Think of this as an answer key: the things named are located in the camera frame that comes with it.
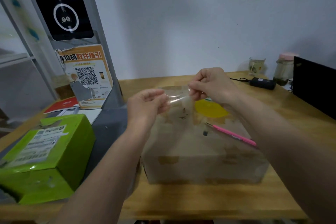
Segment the gray machine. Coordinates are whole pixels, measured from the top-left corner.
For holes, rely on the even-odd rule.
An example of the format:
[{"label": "gray machine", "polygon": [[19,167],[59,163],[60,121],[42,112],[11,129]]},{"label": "gray machine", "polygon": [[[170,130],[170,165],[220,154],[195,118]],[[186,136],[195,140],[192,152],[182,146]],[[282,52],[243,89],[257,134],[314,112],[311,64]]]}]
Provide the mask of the gray machine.
[{"label": "gray machine", "polygon": [[93,123],[96,135],[86,175],[93,170],[112,143],[124,132],[127,109],[117,80],[95,0],[32,0],[55,50],[101,44],[113,87],[103,111]]}]

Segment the cardboard box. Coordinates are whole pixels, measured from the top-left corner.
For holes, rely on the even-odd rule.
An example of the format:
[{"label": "cardboard box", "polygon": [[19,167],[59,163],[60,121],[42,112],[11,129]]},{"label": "cardboard box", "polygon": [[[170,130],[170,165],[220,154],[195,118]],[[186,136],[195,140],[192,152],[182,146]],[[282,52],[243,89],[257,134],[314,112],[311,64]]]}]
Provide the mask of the cardboard box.
[{"label": "cardboard box", "polygon": [[0,185],[20,204],[70,197],[80,185],[94,142],[84,114],[42,119],[4,156]]},{"label": "cardboard box", "polygon": [[[185,95],[187,87],[164,87],[168,95]],[[257,183],[268,161],[256,148],[205,126],[216,124],[250,138],[241,122],[227,115],[208,118],[195,111],[189,97],[176,101],[157,117],[142,152],[151,184]]]}]

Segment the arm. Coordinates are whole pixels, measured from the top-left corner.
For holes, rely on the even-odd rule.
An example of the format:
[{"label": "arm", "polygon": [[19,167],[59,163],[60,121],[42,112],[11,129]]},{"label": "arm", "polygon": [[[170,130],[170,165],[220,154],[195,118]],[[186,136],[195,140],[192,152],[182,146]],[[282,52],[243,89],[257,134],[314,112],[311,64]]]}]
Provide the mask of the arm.
[{"label": "arm", "polygon": [[336,220],[336,156],[282,116],[240,91],[221,68],[189,83],[194,100],[211,97],[236,115],[301,208],[315,221]]},{"label": "arm", "polygon": [[156,114],[169,107],[168,97],[163,93],[163,90],[144,90],[128,100],[126,131],[51,223],[117,223]]}]

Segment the black power adapter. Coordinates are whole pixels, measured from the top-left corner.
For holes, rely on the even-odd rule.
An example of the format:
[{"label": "black power adapter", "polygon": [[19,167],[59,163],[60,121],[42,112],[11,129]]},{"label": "black power adapter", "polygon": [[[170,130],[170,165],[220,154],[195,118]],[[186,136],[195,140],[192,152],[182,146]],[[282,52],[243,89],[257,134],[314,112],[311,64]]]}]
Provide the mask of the black power adapter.
[{"label": "black power adapter", "polygon": [[251,86],[258,87],[258,88],[263,88],[267,90],[274,90],[275,85],[277,84],[275,81],[268,80],[268,79],[263,79],[263,78],[258,78],[258,77],[253,77],[251,80],[248,80],[246,78],[240,78],[240,79],[234,79],[231,78],[231,80],[236,80],[240,82],[248,82],[250,83]]}]

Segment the glass jar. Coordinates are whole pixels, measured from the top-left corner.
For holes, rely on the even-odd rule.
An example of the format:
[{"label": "glass jar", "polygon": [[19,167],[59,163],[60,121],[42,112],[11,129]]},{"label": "glass jar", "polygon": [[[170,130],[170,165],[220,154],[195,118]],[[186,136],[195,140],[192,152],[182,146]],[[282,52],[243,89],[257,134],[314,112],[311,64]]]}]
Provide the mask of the glass jar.
[{"label": "glass jar", "polygon": [[288,79],[293,77],[295,56],[298,55],[291,52],[286,52],[279,55],[279,59],[276,62],[277,65],[273,81],[275,81],[280,86],[285,86],[288,82]]}]

